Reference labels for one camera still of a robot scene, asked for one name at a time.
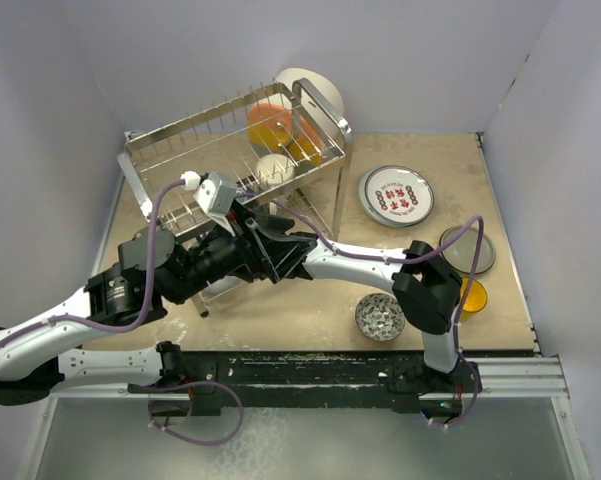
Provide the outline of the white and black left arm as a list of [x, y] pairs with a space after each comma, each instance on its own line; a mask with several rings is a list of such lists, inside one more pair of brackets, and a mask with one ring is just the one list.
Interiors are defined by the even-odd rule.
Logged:
[[308, 278], [303, 266], [316, 235], [294, 231], [290, 219], [233, 203], [232, 232], [214, 226], [186, 247], [164, 227], [146, 227], [118, 247], [118, 260], [60, 305], [0, 328], [0, 405], [19, 406], [52, 391], [96, 383], [182, 387], [186, 369], [170, 343], [133, 352], [96, 354], [83, 345], [166, 316], [164, 302], [182, 304], [226, 277], [244, 282]]

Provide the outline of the yellow translucent mug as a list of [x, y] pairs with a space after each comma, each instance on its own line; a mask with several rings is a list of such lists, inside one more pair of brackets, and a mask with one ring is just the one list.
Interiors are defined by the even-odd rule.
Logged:
[[462, 278], [460, 297], [465, 298], [462, 310], [467, 313], [480, 312], [488, 302], [485, 287], [478, 280], [469, 282], [468, 277]]

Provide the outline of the black white patterned bowl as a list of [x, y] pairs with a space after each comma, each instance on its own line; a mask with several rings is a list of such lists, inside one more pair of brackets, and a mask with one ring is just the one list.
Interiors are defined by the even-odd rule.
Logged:
[[354, 319], [359, 330], [377, 342], [396, 339], [406, 325], [406, 318], [397, 300], [384, 293], [364, 296], [355, 308]]

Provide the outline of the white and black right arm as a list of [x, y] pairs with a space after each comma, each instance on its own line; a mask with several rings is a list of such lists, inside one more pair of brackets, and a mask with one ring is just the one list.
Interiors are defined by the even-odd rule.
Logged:
[[302, 269], [313, 279], [348, 281], [393, 295], [406, 321], [421, 332], [426, 383], [447, 391], [459, 381], [453, 323], [462, 280], [438, 250], [422, 241], [406, 249], [320, 241]]

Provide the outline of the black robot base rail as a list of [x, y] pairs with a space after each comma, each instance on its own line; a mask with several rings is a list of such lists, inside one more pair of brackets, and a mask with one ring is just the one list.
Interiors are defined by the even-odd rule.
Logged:
[[413, 350], [212, 352], [165, 349], [161, 377], [133, 394], [183, 394], [195, 415], [224, 407], [387, 409], [451, 419], [462, 397], [482, 390], [478, 366], [459, 361], [449, 373], [424, 363]]

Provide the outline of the white plate with red characters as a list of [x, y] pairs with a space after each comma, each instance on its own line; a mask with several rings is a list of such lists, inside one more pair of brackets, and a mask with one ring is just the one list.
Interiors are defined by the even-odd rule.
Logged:
[[423, 222], [434, 207], [434, 192], [418, 172], [386, 165], [366, 172], [358, 183], [363, 211], [378, 223], [404, 228]]

